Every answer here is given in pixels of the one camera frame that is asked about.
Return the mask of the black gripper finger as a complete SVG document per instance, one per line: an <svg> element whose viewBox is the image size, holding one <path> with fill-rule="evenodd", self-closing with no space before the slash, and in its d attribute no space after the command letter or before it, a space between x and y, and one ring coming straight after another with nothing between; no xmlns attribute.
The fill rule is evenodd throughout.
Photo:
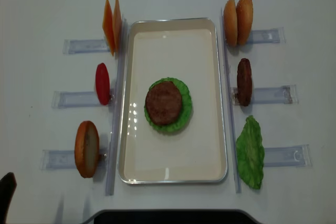
<svg viewBox="0 0 336 224"><path fill-rule="evenodd" d="M1 223L6 223L9 206L17 187L13 172L7 173L0 182L0 218Z"/></svg>

